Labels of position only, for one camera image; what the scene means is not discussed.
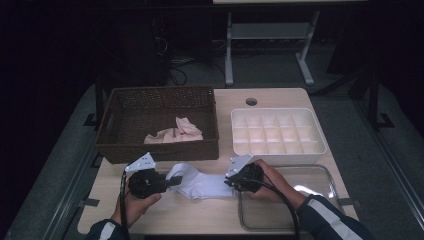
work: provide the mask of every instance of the hand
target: hand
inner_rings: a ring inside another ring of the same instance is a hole
[[[293,208],[297,210],[300,205],[305,201],[306,197],[296,191],[286,179],[281,175],[275,168],[272,168],[266,164],[262,159],[255,161],[255,164],[259,165],[264,171],[265,183],[274,185],[280,192],[282,192],[290,201]],[[252,200],[268,200],[272,202],[283,202],[283,200],[273,191],[266,187],[261,187],[257,192],[245,192]]]
[[[145,199],[137,198],[128,191],[128,186],[126,188],[126,192],[127,195],[125,197],[125,209],[127,214],[128,228],[130,228],[141,217],[141,215],[144,215],[150,206],[152,206],[162,198],[162,195],[160,193],[153,194]],[[113,213],[110,219],[114,220],[119,225],[122,225],[120,202],[121,201],[118,196],[118,200],[116,201],[115,212]]]

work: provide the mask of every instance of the metal frame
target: metal frame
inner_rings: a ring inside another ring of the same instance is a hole
[[[231,61],[232,39],[304,39],[301,52],[296,53],[306,85],[314,85],[314,80],[306,64],[306,55],[312,42],[320,11],[314,11],[309,23],[233,23],[232,14],[228,13],[227,54],[225,56],[225,85],[234,84],[233,64]]]

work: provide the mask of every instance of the gray carpet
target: gray carpet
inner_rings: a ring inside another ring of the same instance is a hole
[[[314,86],[304,84],[294,62],[294,51],[289,49],[282,54],[234,58],[233,88],[303,87],[308,92],[317,91],[340,77],[325,73],[332,49],[332,46],[321,45],[311,48],[307,63],[316,81]],[[215,65],[194,63],[180,67],[187,74],[186,85],[224,88],[224,59],[221,56],[214,61]],[[182,75],[173,73],[182,80]],[[312,97],[311,101],[349,194],[356,203],[358,216],[377,239],[424,239],[424,232],[399,191],[385,155],[375,140],[376,134],[384,138],[423,199],[423,139],[384,88],[380,94],[379,110],[389,115],[395,128],[381,129],[379,133],[370,130],[361,113],[366,99],[361,102],[350,100],[347,97],[349,86],[350,83],[343,85],[325,97]],[[92,87],[81,99],[34,183],[13,223],[10,239],[72,240],[84,237],[76,228],[82,211],[80,201],[89,193],[97,168],[91,167],[96,154],[93,148],[96,133],[93,127],[83,124],[86,117],[94,112]],[[73,189],[74,194],[63,199],[69,189]],[[63,214],[62,221],[52,222],[52,219],[57,219],[56,213]]]

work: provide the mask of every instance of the wicker basket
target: wicker basket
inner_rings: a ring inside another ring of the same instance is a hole
[[[175,128],[187,117],[203,140],[144,144],[148,134]],[[215,95],[212,87],[113,89],[95,143],[112,163],[129,163],[147,152],[155,161],[215,160],[219,157]]]

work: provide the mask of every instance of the table surface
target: table surface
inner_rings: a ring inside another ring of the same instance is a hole
[[[248,106],[246,104],[248,98],[255,98],[257,105]],[[229,166],[229,159],[235,156],[231,133],[232,110],[237,108],[308,108],[315,115],[306,91],[301,88],[216,89],[215,100],[220,136],[219,159],[189,162],[199,171],[208,174],[224,175]],[[323,165],[329,170],[339,198],[349,198],[325,136],[324,142],[327,151],[316,164]],[[158,162],[156,170],[167,172],[176,163],[178,162]],[[97,207],[85,206],[78,224],[79,232],[87,233],[94,223],[110,218],[119,194],[124,167],[125,164],[113,165],[103,159],[89,195],[90,199],[97,199],[100,202]],[[352,205],[343,206],[343,211],[346,215],[357,219]],[[171,190],[162,194],[162,199],[149,208],[147,213],[133,225],[130,232],[145,235],[255,234],[255,232],[246,231],[240,225],[236,197],[189,200]],[[292,231],[280,233],[291,234]]]

